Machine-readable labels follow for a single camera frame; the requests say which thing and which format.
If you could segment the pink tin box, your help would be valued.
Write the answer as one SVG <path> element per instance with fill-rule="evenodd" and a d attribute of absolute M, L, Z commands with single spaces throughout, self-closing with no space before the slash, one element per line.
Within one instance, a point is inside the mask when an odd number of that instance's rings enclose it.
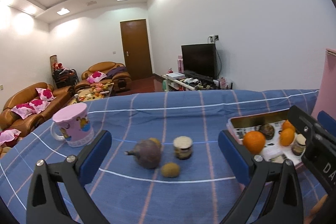
<path fill-rule="evenodd" d="M 253 132 L 255 138 L 248 137 L 247 142 L 255 152 L 260 152 L 266 161 L 282 163 L 289 159 L 298 169 L 303 166 L 306 139 L 289 122 L 288 112 L 285 109 L 230 118 L 227 128 L 239 144 Z"/>

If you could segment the black television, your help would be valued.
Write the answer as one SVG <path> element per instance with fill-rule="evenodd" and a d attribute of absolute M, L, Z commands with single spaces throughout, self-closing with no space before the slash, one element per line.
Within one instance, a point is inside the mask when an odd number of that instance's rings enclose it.
<path fill-rule="evenodd" d="M 218 74 L 217 50 L 214 44 L 181 46 L 184 73 L 215 79 Z"/>

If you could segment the jar with beige lid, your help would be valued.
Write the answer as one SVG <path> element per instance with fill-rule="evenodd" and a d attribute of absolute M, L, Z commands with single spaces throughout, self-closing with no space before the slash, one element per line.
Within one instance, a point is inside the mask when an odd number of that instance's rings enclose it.
<path fill-rule="evenodd" d="M 296 156 L 301 156 L 306 148 L 306 138 L 302 134 L 297 134 L 292 146 L 291 151 Z"/>
<path fill-rule="evenodd" d="M 173 141 L 175 157 L 187 160 L 193 154 L 193 140 L 188 136 L 179 136 Z"/>

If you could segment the cluttered coffee table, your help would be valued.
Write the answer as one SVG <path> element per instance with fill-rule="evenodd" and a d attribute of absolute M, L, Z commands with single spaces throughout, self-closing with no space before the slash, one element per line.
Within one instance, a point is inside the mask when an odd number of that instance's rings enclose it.
<path fill-rule="evenodd" d="M 112 82 L 106 84 L 97 83 L 97 85 L 91 86 L 89 88 L 78 90 L 70 99 L 68 105 L 107 98 L 112 95 L 113 89 L 114 83 Z"/>

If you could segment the black chair with clothes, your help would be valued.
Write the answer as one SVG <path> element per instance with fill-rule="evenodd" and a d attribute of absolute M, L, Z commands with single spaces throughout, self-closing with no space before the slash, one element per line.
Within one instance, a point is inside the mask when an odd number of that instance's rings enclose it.
<path fill-rule="evenodd" d="M 75 86 L 79 82 L 77 72 L 66 68 L 59 63 L 56 55 L 50 56 L 51 74 L 55 86 L 60 89 L 67 86 Z"/>

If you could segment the pink floral cushion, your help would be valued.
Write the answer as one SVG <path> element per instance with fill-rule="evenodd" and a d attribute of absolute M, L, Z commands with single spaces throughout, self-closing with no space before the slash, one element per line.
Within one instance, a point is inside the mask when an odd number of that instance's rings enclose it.
<path fill-rule="evenodd" d="M 38 93 L 39 99 L 43 101 L 53 101 L 55 99 L 51 89 L 35 88 Z"/>

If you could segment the white TV stand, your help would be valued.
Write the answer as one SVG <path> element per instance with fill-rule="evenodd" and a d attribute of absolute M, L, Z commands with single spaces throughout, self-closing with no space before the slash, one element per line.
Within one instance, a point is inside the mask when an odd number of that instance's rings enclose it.
<path fill-rule="evenodd" d="M 165 91 L 193 91 L 193 90 L 232 90 L 233 82 L 225 78 L 219 80 L 201 75 L 186 76 L 183 73 L 171 72 L 161 75 L 163 90 Z"/>

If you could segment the pink cartoon mug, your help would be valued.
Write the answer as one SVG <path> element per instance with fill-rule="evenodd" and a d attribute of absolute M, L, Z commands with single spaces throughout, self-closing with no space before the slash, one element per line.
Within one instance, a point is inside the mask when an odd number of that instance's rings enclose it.
<path fill-rule="evenodd" d="M 87 145 L 94 137 L 87 104 L 75 103 L 56 112 L 52 116 L 51 135 L 70 147 Z"/>

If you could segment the brown leather long sofa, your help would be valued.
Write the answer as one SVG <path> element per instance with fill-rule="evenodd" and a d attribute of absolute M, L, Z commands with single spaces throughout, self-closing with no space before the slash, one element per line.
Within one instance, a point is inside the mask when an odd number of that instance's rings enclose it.
<path fill-rule="evenodd" d="M 35 88 L 51 89 L 55 99 L 39 99 Z M 13 147 L 23 138 L 48 121 L 72 97 L 74 88 L 54 89 L 47 83 L 36 83 L 14 94 L 7 100 L 1 112 L 1 146 Z"/>

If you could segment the pink electric kettle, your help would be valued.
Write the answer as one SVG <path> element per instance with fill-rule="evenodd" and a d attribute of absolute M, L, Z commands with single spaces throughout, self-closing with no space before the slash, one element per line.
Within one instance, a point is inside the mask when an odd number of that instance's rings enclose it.
<path fill-rule="evenodd" d="M 320 111 L 324 111 L 335 119 L 336 107 L 336 55 L 335 50 L 326 48 L 325 65 L 321 86 L 312 112 L 317 118 Z"/>

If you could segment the purple round fruit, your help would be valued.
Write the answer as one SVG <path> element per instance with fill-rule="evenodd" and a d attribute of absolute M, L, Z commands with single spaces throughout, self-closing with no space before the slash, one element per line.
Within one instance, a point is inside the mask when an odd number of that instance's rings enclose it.
<path fill-rule="evenodd" d="M 125 151 L 135 162 L 145 169 L 155 169 L 161 161 L 161 148 L 153 141 L 146 139 L 136 143 L 132 150 Z"/>

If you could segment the orange fruit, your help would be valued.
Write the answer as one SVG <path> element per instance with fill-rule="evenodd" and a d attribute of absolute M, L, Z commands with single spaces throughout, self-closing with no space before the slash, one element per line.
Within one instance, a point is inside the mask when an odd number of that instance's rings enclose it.
<path fill-rule="evenodd" d="M 294 141 L 295 131 L 292 128 L 286 128 L 281 131 L 279 142 L 282 146 L 289 146 Z"/>
<path fill-rule="evenodd" d="M 282 124 L 282 130 L 285 130 L 285 129 L 291 129 L 295 132 L 295 127 L 294 125 L 292 125 L 290 123 L 290 121 L 286 120 L 283 124 Z"/>
<path fill-rule="evenodd" d="M 266 143 L 265 136 L 259 131 L 247 132 L 243 137 L 243 145 L 248 151 L 257 155 L 263 150 Z"/>

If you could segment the brown kiwi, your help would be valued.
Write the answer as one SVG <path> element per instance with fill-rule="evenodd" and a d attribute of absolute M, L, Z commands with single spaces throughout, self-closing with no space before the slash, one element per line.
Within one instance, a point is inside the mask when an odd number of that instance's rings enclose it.
<path fill-rule="evenodd" d="M 180 166 L 174 162 L 168 162 L 161 168 L 161 175 L 167 178 L 175 178 L 180 174 Z"/>
<path fill-rule="evenodd" d="M 159 148 L 162 147 L 161 142 L 157 138 L 149 138 L 149 140 L 153 141 Z"/>

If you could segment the brown wooden door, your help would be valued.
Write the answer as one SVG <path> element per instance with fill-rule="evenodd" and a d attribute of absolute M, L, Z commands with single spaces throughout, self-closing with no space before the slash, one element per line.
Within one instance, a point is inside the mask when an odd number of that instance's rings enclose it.
<path fill-rule="evenodd" d="M 145 19 L 120 22 L 125 65 L 131 79 L 152 76 L 149 39 Z"/>

